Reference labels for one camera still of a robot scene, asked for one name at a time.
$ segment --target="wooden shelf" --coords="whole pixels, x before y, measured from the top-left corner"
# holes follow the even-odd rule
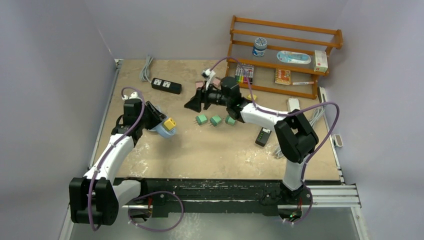
[[[333,37],[331,41],[327,42],[327,41],[299,38],[299,37],[286,36],[286,35],[277,35],[277,34],[262,33],[262,32],[256,32],[256,31],[249,31],[249,30],[241,30],[241,29],[235,29],[236,22],[262,25],[262,26],[275,27],[275,28],[299,30],[299,31],[319,33],[319,34],[327,34],[327,35],[333,35]],[[311,26],[287,24],[287,23],[281,23],[281,22],[242,18],[242,17],[236,17],[236,16],[232,17],[229,34],[230,34],[230,43],[229,43],[228,54],[227,54],[229,57],[235,57],[238,59],[239,62],[243,64],[253,65],[255,67],[271,68],[271,69],[282,68],[282,69],[290,70],[296,73],[309,74],[310,81],[314,82],[314,84],[310,85],[312,88],[312,91],[311,91],[312,93],[304,93],[304,92],[291,91],[291,90],[273,88],[273,87],[257,86],[257,85],[253,85],[252,86],[253,89],[265,91],[265,92],[310,98],[310,99],[316,99],[318,97],[318,78],[320,76],[327,76],[330,73],[330,71],[329,70],[327,70],[326,72],[314,71],[312,63],[305,64],[305,65],[283,63],[277,59],[277,52],[279,51],[297,52],[297,53],[308,54],[311,56],[311,58],[313,58],[315,54],[314,51],[305,50],[305,49],[297,49],[297,48],[289,48],[289,47],[283,47],[283,46],[277,46],[277,45],[268,45],[266,48],[267,50],[265,54],[265,56],[268,56],[268,57],[255,57],[252,55],[252,49],[251,49],[254,45],[253,42],[236,40],[234,39],[234,34],[263,37],[267,39],[277,39],[282,41],[297,42],[297,43],[303,43],[303,44],[309,44],[309,45],[325,46],[326,47],[325,52],[327,54],[327,57],[330,56],[330,53],[333,48],[340,49],[343,46],[343,36],[342,36],[342,31],[340,29],[333,30],[333,29],[318,28],[318,27],[311,27]],[[226,76],[228,76],[229,74],[229,68],[231,63],[236,63],[236,61],[233,59],[227,59],[227,70],[225,73]],[[242,88],[248,87],[247,84],[243,84],[243,83],[241,83],[240,86]]]

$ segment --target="white power strip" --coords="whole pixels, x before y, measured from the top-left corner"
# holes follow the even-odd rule
[[[287,110],[289,113],[291,113],[295,109],[300,110],[301,105],[299,104],[299,99],[291,97],[287,100]]]

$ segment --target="yellow plug adapter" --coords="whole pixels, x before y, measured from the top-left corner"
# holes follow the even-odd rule
[[[175,123],[175,121],[172,119],[172,117],[168,118],[166,121],[164,121],[162,123],[162,126],[167,130],[167,131],[171,131],[173,128],[175,128],[177,124]]]

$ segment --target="cable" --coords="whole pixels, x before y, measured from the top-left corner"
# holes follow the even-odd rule
[[[222,62],[222,61],[224,61],[224,60],[226,60],[226,59],[233,59],[233,60],[235,60],[238,64],[240,64],[240,66],[242,67],[242,68],[244,68],[244,66],[243,66],[243,64],[239,61],[239,60],[237,60],[236,58],[234,58],[234,57],[231,57],[231,56],[226,56],[226,57],[223,57],[222,59],[220,59],[220,60],[218,60],[213,66],[212,66],[212,68],[210,69],[211,71],[220,63],[220,62]],[[252,85],[251,85],[251,83],[250,83],[250,81],[247,81],[247,86],[249,87],[249,92],[250,92],[250,95],[251,96],[253,96],[253,93],[252,93]],[[330,129],[328,130],[328,133],[327,133],[327,135],[324,137],[324,139],[321,141],[321,143],[318,145],[318,147],[317,148],[315,148],[315,151],[313,151],[310,155],[309,155],[309,157],[305,160],[305,162],[304,162],[304,165],[303,165],[303,168],[302,168],[302,173],[301,173],[301,175],[300,175],[300,178],[301,178],[301,181],[302,181],[302,184],[303,184],[303,186],[309,191],[309,195],[310,195],[310,204],[309,204],[309,208],[307,209],[307,211],[306,211],[306,213],[302,216],[302,218],[301,219],[299,219],[298,221],[296,221],[296,223],[299,223],[299,222],[301,222],[304,218],[306,218],[306,216],[309,214],[309,212],[311,211],[311,208],[312,208],[312,203],[313,203],[313,198],[312,198],[312,192],[311,192],[311,190],[309,189],[309,187],[307,187],[306,186],[306,184],[305,184],[305,180],[304,180],[304,178],[305,178],[305,170],[306,170],[306,166],[308,165],[308,162],[311,160],[311,158],[318,152],[318,150],[320,150],[320,148],[324,145],[324,143],[327,141],[327,139],[330,137],[330,134],[333,132],[333,130],[334,130],[334,127],[336,126],[336,123],[337,123],[337,120],[339,119],[339,115],[340,115],[340,108],[339,108],[339,105],[337,105],[335,102],[333,102],[333,101],[326,101],[326,102],[321,102],[321,103],[319,103],[319,104],[316,104],[316,105],[313,105],[313,106],[310,106],[310,107],[307,107],[307,108],[304,108],[304,109],[302,109],[302,110],[299,110],[299,111],[296,111],[296,112],[293,112],[293,113],[289,113],[289,114],[285,114],[285,113],[279,113],[279,112],[275,112],[275,111],[269,111],[269,110],[265,110],[265,109],[262,109],[262,108],[260,108],[259,106],[257,106],[256,105],[256,103],[255,103],[255,100],[254,99],[252,99],[251,100],[252,101],[252,103],[253,103],[253,106],[255,107],[255,109],[257,109],[257,110],[259,110],[259,111],[261,111],[261,112],[263,112],[263,113],[266,113],[266,114],[271,114],[271,115],[276,115],[276,116],[282,116],[282,117],[292,117],[292,116],[296,116],[296,115],[299,115],[299,114],[301,114],[301,113],[304,113],[304,112],[307,112],[307,111],[309,111],[309,110],[312,110],[312,109],[315,109],[315,108],[318,108],[318,107],[323,107],[323,106],[325,106],[325,105],[334,105],[334,107],[335,107],[335,109],[336,109],[336,112],[335,112],[335,118],[334,118],[334,121],[333,121],[333,123],[332,123],[332,125],[331,125],[331,127],[330,127]]]
[[[145,199],[145,198],[147,198],[149,196],[156,195],[156,194],[169,194],[169,195],[172,195],[174,198],[176,198],[178,200],[179,205],[181,206],[181,215],[179,216],[178,221],[173,226],[168,227],[168,228],[165,228],[165,229],[150,228],[150,227],[147,227],[147,226],[140,225],[140,224],[136,223],[135,221],[133,221],[133,218],[131,217],[130,210],[128,210],[129,223],[132,223],[136,227],[142,228],[142,229],[147,230],[147,231],[155,232],[155,233],[167,232],[169,230],[174,229],[176,226],[178,226],[178,224],[180,224],[181,220],[184,217],[183,201],[181,201],[181,199],[177,195],[175,195],[174,193],[172,193],[170,191],[155,191],[155,192],[152,192],[152,193],[143,195],[143,196],[136,197],[136,198],[133,199],[133,201],[137,201],[137,200],[140,200],[140,199]]]
[[[143,113],[145,112],[145,99],[143,97],[143,94],[140,90],[131,87],[131,86],[126,86],[123,87],[120,94],[122,97],[124,97],[124,90],[126,89],[132,89],[134,91],[136,91],[138,93],[138,95],[141,98],[142,101],[142,105],[141,105],[141,112],[140,115],[138,115],[137,120],[134,122],[134,124],[122,135],[120,136],[112,145],[109,146],[109,148],[106,150],[106,152],[103,154],[103,156],[100,158],[100,160],[98,161],[97,164],[97,168],[95,169],[93,176],[91,177],[91,181],[90,181],[90,185],[88,188],[88,203],[87,203],[87,207],[88,207],[88,221],[90,223],[91,229],[95,232],[100,228],[100,225],[98,225],[97,227],[94,225],[94,221],[93,221],[93,210],[92,210],[92,200],[93,200],[93,186],[94,186],[94,182],[96,180],[97,174],[100,172],[100,169],[102,168],[103,163],[105,162],[106,158],[108,157],[108,155],[112,152],[112,150],[114,149],[114,147],[116,147],[116,145],[122,140],[124,139],[140,122],[140,120],[142,119]]]
[[[151,83],[152,81],[149,79],[150,76],[150,71],[149,71],[149,66],[153,61],[153,57],[147,55],[146,57],[146,63],[144,64],[143,69],[141,70],[140,74],[138,75],[138,78],[140,78],[140,80],[142,82],[149,82]]]
[[[312,113],[312,117],[309,120],[309,124],[314,128],[314,126],[317,124],[318,120],[324,115],[324,108],[322,106],[315,108],[315,110]],[[280,159],[284,157],[283,152],[281,151],[280,145],[278,145],[275,148],[274,155],[277,159]]]

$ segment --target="robotic arm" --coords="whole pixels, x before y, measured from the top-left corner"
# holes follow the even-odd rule
[[[123,136],[137,121],[144,104],[144,112],[140,121],[132,131]],[[93,223],[96,225],[112,225],[119,209],[141,194],[142,186],[136,180],[124,180],[113,186],[116,174],[124,159],[135,147],[143,135],[143,129],[156,130],[159,135],[169,138],[176,133],[172,118],[158,111],[149,101],[142,102],[137,92],[124,98],[123,115],[116,120],[109,143],[100,156],[100,161],[84,174],[74,177],[69,184],[69,202],[71,219],[74,223],[89,223],[89,208]],[[88,194],[91,180],[94,179],[91,206],[88,206]]]
[[[210,78],[213,71],[203,72],[205,85],[196,89],[195,95],[184,107],[198,113],[207,110],[211,104],[225,106],[226,111],[233,119],[242,123],[251,123],[272,130],[277,135],[281,151],[287,158],[283,184],[290,190],[296,191],[302,187],[302,168],[304,159],[315,150],[318,144],[318,136],[309,124],[303,113],[284,117],[278,112],[266,107],[253,104],[252,101],[242,97],[240,87],[234,77],[227,76],[221,80],[220,88],[211,85]],[[258,109],[276,112],[269,114]]]

